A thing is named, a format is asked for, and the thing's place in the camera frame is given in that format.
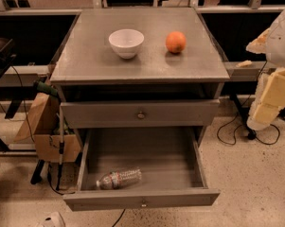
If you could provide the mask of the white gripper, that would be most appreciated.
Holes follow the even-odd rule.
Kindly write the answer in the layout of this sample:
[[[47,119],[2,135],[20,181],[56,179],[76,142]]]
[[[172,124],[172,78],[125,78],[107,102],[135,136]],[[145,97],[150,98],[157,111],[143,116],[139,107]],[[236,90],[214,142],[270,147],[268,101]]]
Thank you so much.
[[[246,46],[248,52],[266,53],[266,39],[270,29],[265,29],[255,40]],[[272,74],[261,74],[247,119],[247,126],[254,131],[267,128],[285,108],[285,67]]]

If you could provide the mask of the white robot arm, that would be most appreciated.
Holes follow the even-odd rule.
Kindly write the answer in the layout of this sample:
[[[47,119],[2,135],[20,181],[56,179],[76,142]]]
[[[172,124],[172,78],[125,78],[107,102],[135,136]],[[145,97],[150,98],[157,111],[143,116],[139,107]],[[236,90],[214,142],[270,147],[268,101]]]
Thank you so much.
[[[265,54],[266,60],[276,66],[270,75],[258,79],[255,100],[251,105],[247,126],[255,131],[267,128],[285,108],[285,9],[269,28],[264,30],[246,50]]]

